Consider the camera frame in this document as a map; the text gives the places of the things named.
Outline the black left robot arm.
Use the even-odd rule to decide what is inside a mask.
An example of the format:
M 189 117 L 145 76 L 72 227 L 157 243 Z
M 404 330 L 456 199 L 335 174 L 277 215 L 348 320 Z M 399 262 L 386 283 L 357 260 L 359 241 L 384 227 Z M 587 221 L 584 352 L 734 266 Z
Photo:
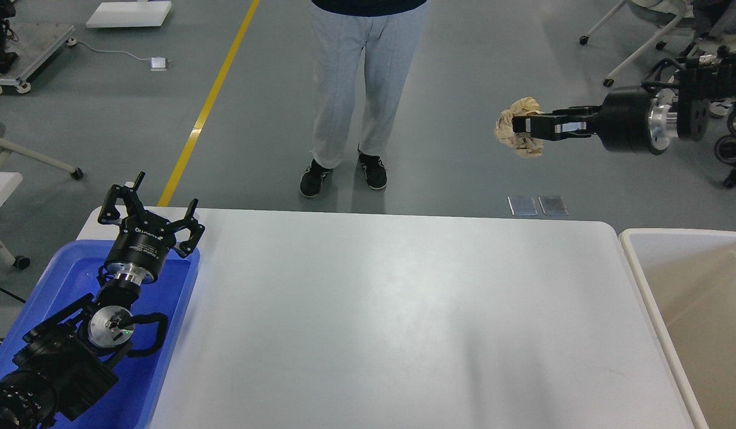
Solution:
M 195 215 L 198 199 L 178 220 L 147 210 L 137 195 L 144 177 L 112 185 L 100 208 L 98 222 L 117 226 L 118 234 L 99 266 L 99 291 L 22 337 L 15 369 L 0 378 L 0 428 L 50 428 L 58 414 L 76 420 L 114 388 L 122 359 L 148 358 L 165 345 L 170 317 L 135 314 L 134 304 L 143 285 L 160 279 L 169 252 L 190 256 L 205 227 Z

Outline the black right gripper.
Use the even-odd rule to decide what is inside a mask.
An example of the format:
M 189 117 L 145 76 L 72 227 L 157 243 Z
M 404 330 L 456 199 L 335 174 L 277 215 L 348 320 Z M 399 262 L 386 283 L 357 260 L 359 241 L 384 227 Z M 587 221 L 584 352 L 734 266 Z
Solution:
M 614 89 L 600 106 L 572 106 L 550 115 L 513 117 L 512 129 L 529 138 L 561 141 L 597 134 L 611 152 L 661 155 L 678 139 L 676 92 L 626 86 Z M 586 120 L 575 117 L 591 117 Z

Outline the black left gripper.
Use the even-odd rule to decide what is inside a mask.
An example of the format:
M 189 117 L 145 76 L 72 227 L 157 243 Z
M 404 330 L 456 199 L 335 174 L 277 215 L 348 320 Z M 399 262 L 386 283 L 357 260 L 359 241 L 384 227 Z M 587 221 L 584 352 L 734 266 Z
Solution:
M 187 258 L 198 247 L 205 227 L 195 216 L 198 199 L 192 199 L 184 217 L 175 222 L 147 214 L 137 195 L 145 176 L 146 173 L 139 173 L 130 185 L 112 185 L 104 197 L 98 223 L 119 226 L 104 269 L 111 274 L 134 271 L 141 278 L 141 284 L 152 284 L 160 277 L 169 250 L 174 250 L 182 259 Z M 119 200 L 126 209 L 125 217 L 116 209 Z M 189 232 L 185 241 L 177 240 L 181 231 Z

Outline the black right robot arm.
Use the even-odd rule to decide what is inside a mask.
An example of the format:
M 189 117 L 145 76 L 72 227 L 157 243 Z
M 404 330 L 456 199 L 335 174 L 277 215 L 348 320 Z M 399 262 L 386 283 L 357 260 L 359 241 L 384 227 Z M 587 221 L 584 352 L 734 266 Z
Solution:
M 727 134 L 713 152 L 729 166 L 725 188 L 736 187 L 736 51 L 725 46 L 716 54 L 660 60 L 638 85 L 611 90 L 601 105 L 541 112 L 534 98 L 518 100 L 503 111 L 496 136 L 528 154 L 542 141 L 598 136 L 611 152 L 664 154 L 672 141 L 700 141 L 715 101 L 733 100 L 726 117 Z

